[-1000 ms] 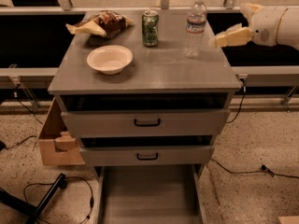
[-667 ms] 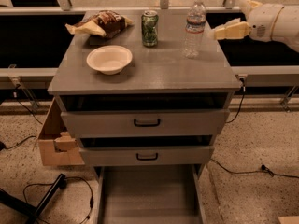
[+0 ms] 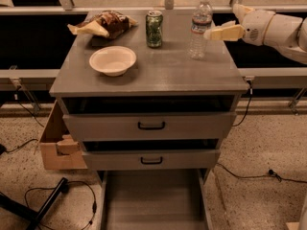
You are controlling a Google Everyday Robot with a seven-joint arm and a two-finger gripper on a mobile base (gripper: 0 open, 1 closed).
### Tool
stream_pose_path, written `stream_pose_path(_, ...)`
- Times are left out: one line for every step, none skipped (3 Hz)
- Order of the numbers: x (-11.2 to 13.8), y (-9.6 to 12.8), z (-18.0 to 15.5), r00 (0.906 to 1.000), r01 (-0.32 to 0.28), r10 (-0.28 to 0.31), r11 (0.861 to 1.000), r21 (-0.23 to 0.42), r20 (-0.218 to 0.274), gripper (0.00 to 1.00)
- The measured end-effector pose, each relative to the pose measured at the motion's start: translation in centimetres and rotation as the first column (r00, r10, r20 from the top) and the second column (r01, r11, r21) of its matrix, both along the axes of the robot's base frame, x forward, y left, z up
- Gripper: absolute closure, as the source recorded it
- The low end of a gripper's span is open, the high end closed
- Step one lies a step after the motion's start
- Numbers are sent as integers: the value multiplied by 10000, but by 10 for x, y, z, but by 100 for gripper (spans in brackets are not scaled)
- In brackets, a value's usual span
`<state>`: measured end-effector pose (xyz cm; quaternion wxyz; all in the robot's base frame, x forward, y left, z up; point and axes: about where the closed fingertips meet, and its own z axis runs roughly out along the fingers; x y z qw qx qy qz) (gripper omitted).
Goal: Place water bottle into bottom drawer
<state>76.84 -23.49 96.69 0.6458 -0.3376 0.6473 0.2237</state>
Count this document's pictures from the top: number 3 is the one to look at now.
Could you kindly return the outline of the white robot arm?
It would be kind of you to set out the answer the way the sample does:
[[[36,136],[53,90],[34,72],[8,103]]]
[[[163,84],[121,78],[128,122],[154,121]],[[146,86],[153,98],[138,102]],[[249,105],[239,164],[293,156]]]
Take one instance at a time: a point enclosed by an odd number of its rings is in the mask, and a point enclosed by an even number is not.
[[[206,183],[214,230],[287,230],[307,191],[306,30],[289,10],[235,6],[245,29],[226,45],[248,91]]]

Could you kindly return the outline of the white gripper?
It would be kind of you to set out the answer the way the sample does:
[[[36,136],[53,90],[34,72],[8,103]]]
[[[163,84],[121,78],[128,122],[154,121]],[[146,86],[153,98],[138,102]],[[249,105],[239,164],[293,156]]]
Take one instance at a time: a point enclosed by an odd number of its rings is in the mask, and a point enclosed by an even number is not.
[[[228,21],[221,26],[208,29],[203,37],[207,40],[237,41],[243,38],[245,43],[255,46],[264,44],[266,30],[275,16],[274,11],[254,10],[241,4],[234,4],[232,11],[240,24]]]

